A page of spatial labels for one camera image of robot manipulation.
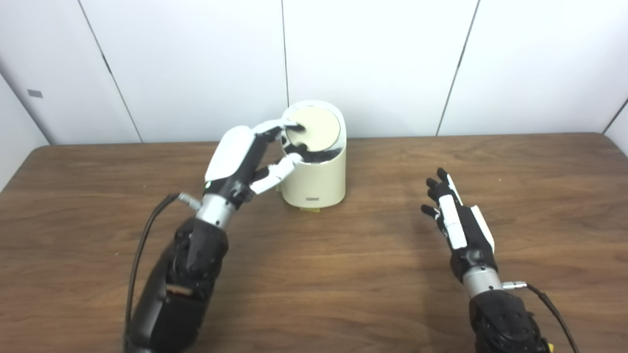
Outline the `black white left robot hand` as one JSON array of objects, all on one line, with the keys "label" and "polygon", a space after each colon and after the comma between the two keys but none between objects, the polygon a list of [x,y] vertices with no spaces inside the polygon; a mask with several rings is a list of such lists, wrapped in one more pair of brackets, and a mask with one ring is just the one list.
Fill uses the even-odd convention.
[{"label": "black white left robot hand", "polygon": [[222,137],[206,170],[204,194],[219,195],[235,209],[254,195],[276,187],[303,161],[307,145],[299,145],[273,164],[259,169],[268,146],[285,130],[306,128],[289,119],[271,119],[251,128],[236,126]]}]

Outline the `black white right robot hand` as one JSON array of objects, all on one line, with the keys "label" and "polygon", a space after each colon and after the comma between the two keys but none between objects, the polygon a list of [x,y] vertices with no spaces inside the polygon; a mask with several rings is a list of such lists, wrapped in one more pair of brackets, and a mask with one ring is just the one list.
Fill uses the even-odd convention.
[{"label": "black white right robot hand", "polygon": [[426,179],[427,195],[436,204],[423,204],[421,211],[431,217],[446,238],[451,257],[449,265],[458,281],[474,268],[498,271],[494,240],[478,206],[464,205],[451,175],[437,169],[439,180]]}]

